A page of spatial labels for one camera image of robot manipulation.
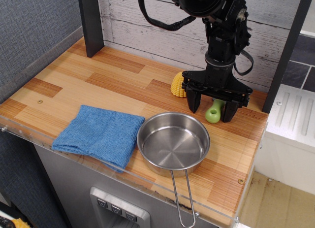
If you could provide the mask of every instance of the blue towel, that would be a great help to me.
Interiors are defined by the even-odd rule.
[[[77,117],[54,140],[52,149],[92,156],[125,169],[144,120],[142,116],[82,105]]]

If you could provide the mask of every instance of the black cable strap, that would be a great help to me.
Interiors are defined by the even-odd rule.
[[[244,76],[244,75],[247,75],[247,74],[249,74],[249,73],[251,72],[251,70],[252,70],[252,68],[253,68],[253,66],[254,66],[254,59],[253,59],[253,57],[252,57],[247,51],[242,50],[242,51],[241,51],[241,54],[244,55],[247,59],[249,59],[250,62],[252,63],[251,68],[249,68],[249,69],[246,70],[245,72],[239,72],[238,69],[237,69],[237,67],[236,67],[236,63],[234,63],[234,68],[235,68],[236,72],[237,72],[240,76]]]
[[[144,0],[138,0],[138,2],[139,2],[140,10],[141,10],[144,18],[149,22],[149,24],[160,27],[160,28],[168,30],[168,31],[177,31],[182,26],[187,25],[196,19],[196,17],[189,16],[189,17],[187,17],[187,18],[185,18],[179,22],[168,25],[168,24],[165,24],[159,20],[155,20],[155,19],[150,18],[148,16],[147,10],[145,8]]]

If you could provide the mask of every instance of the stainless steel pot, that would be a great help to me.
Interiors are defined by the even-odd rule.
[[[145,121],[139,129],[137,144],[152,171],[172,177],[180,222],[185,228],[193,227],[196,219],[188,174],[199,167],[209,151],[210,137],[206,128],[190,115],[165,112]],[[193,216],[191,226],[185,226],[182,222],[174,179],[184,175]]]

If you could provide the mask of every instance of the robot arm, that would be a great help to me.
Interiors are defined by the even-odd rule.
[[[243,49],[249,45],[251,35],[247,29],[245,0],[172,0],[189,17],[172,25],[151,19],[146,13],[144,0],[138,0],[146,20],[155,26],[170,31],[180,29],[195,18],[202,18],[206,26],[208,51],[205,54],[207,67],[204,71],[184,71],[183,88],[192,112],[196,112],[201,95],[226,101],[223,121],[229,122],[237,109],[247,106],[252,89],[239,82],[232,74],[233,67],[240,75],[248,74],[253,67],[253,58]],[[240,73],[235,64],[236,55],[243,54],[252,66]]]

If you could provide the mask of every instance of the green toy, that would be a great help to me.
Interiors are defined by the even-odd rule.
[[[210,107],[207,111],[206,111],[206,120],[209,123],[215,124],[217,123],[220,118],[221,118],[221,110],[225,105],[225,101],[220,100],[220,99],[215,99],[213,101],[213,105],[212,107]]]

